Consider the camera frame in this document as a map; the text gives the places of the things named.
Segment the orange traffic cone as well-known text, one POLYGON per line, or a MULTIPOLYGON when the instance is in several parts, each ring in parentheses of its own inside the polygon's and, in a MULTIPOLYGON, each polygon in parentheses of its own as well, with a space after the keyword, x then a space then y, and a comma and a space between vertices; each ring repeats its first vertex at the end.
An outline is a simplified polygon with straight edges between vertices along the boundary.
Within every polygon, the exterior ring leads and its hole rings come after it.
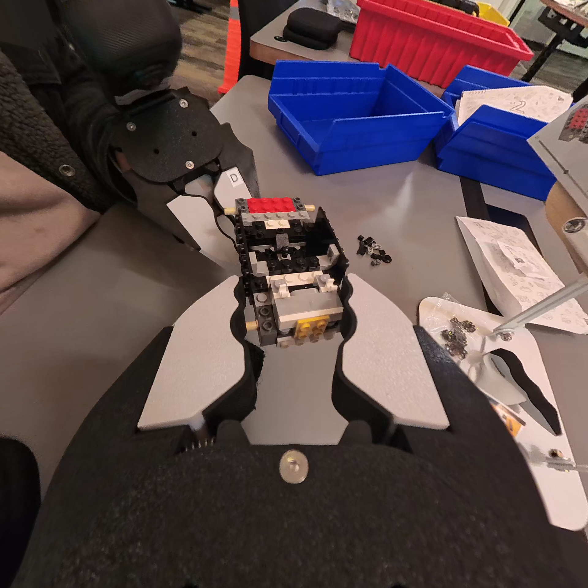
POLYGON ((228 93, 238 82, 241 51, 240 15, 238 1, 230 1, 228 33, 224 59, 224 78, 217 91, 221 95, 228 93))

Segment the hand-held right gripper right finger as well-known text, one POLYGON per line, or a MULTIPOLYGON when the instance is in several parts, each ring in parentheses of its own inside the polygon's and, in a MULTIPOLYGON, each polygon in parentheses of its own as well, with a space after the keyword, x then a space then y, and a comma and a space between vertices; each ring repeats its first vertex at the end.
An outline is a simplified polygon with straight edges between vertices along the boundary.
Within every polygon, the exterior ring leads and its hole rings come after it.
POLYGON ((397 425, 445 430, 449 419, 412 321, 354 273, 341 284, 343 342, 337 350, 332 403, 348 422, 372 432, 397 425))

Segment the instruction booklet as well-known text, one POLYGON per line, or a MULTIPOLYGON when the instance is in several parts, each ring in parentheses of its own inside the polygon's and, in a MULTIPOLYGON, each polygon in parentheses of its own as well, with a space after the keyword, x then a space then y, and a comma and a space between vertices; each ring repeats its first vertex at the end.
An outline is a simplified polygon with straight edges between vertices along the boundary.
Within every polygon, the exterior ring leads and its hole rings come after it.
POLYGON ((587 97, 527 140, 580 207, 587 204, 587 97))

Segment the grey plate with wavy black edge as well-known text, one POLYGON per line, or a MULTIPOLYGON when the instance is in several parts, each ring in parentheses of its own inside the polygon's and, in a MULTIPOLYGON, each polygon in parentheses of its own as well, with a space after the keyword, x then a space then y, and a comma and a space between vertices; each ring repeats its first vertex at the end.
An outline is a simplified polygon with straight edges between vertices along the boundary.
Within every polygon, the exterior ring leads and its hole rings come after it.
POLYGON ((525 368, 516 354, 510 350, 497 348, 486 354, 496 367, 505 366, 512 381, 524 392, 524 396, 532 406, 542 415, 555 436, 562 436, 562 425, 556 408, 544 396, 541 388, 528 376, 525 368))

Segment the white book stand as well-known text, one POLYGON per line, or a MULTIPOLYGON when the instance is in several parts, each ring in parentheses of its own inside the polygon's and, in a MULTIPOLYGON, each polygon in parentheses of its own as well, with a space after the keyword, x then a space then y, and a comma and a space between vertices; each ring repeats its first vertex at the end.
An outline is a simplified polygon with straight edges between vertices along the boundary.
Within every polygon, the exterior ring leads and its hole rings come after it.
POLYGON ((580 472, 587 467, 574 459, 539 346, 529 326, 547 327, 557 334, 587 338, 587 313, 575 298, 587 289, 587 277, 563 288, 511 318, 473 309, 474 321, 486 336, 479 363, 464 374, 486 395, 510 407, 526 426, 514 441, 534 477, 550 522, 577 531, 587 524, 587 496, 580 472), (496 367, 486 354, 494 349, 510 350, 521 360, 528 376, 556 408, 562 436, 548 430, 542 415, 530 404, 524 392, 512 381, 505 366, 496 367))

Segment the black zip case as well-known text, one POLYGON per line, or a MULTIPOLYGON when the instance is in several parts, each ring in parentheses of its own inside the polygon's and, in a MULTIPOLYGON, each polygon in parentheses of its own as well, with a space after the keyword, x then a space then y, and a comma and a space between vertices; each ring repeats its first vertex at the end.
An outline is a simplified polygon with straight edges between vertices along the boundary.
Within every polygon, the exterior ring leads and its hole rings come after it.
POLYGON ((322 51, 336 43, 341 31, 339 18, 305 6, 289 14, 282 37, 302 47, 322 51))

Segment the blue plastic bin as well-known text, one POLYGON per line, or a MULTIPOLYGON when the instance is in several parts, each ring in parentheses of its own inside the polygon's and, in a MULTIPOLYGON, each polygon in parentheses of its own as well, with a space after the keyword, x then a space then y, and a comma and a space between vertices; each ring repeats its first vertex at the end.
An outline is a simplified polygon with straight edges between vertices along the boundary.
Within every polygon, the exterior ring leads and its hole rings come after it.
POLYGON ((433 140, 437 169, 545 201, 555 177, 527 142, 547 122, 517 105, 481 105, 464 122, 452 114, 433 140))
POLYGON ((454 109, 393 65, 278 61, 268 109, 317 176, 416 160, 454 109))

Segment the orange sticker sheet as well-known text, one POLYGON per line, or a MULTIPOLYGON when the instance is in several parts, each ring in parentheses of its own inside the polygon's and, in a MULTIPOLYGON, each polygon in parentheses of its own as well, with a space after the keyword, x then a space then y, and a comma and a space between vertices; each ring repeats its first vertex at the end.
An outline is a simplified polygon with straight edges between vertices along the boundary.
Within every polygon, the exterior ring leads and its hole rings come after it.
POLYGON ((516 439, 518 434, 524 430, 526 426, 525 421, 522 420, 510 407, 504 405, 496 399, 488 397, 488 401, 500 420, 504 423, 511 437, 516 439))

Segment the pile of small black toy pieces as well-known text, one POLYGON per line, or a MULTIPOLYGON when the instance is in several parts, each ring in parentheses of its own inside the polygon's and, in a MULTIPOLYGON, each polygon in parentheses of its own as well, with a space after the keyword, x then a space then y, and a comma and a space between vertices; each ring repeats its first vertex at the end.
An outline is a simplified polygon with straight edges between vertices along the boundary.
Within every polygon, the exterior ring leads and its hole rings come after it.
POLYGON ((371 236, 357 236, 356 255, 358 258, 365 259, 372 268, 392 263, 392 257, 388 251, 371 236))

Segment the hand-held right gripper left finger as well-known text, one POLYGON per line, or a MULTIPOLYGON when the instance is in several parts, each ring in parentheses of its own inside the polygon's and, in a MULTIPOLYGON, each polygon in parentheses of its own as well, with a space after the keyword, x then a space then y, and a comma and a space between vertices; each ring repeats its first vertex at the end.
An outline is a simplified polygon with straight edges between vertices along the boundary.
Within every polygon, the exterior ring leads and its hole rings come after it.
POLYGON ((187 425, 215 432, 255 408, 264 353, 247 340, 245 291, 230 276, 173 324, 138 420, 142 431, 187 425))

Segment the white folded paper sheet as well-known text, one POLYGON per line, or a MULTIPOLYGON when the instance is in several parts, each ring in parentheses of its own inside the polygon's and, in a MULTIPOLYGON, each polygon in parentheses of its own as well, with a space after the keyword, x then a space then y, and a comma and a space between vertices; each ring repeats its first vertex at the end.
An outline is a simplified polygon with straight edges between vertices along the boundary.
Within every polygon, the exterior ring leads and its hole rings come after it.
POLYGON ((458 102, 458 125, 482 106, 550 123, 571 107, 572 96, 549 86, 528 85, 464 91, 458 102))

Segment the clear plastic parts bag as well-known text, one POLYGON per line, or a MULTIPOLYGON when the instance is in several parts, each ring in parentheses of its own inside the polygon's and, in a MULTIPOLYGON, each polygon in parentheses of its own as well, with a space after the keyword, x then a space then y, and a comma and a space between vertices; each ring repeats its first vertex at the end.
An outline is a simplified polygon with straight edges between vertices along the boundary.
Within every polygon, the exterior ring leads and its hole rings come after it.
POLYGON ((448 293, 424 298, 418 307, 419 325, 467 373, 485 351, 486 336, 474 321, 473 309, 448 293))

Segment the toy brick car model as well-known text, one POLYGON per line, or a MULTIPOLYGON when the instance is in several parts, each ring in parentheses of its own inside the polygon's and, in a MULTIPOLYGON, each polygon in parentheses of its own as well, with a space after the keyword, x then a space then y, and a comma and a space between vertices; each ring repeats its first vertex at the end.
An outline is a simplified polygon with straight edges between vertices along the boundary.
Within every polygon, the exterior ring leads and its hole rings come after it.
POLYGON ((262 347, 330 341, 341 327, 349 261, 322 208, 300 198, 239 198, 234 217, 243 290, 262 347))

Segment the grey side table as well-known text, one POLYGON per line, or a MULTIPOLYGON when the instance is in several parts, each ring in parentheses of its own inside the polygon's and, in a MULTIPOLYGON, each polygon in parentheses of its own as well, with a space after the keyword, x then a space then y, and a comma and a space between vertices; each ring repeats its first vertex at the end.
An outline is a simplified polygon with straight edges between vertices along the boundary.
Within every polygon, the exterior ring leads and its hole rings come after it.
POLYGON ((289 15, 299 8, 324 11, 322 1, 239 1, 242 33, 247 41, 249 56, 268 65, 278 61, 356 62, 350 55, 353 34, 342 31, 333 46, 313 49, 289 40, 282 40, 289 15))

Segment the printed white paper bag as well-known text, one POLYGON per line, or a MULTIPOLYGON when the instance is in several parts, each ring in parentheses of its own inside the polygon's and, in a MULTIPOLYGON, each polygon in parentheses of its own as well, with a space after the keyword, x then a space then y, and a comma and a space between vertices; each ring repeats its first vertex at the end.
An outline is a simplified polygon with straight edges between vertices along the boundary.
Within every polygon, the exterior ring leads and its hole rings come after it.
POLYGON ((490 300, 508 319, 564 288, 524 231, 471 217, 456 217, 490 300))

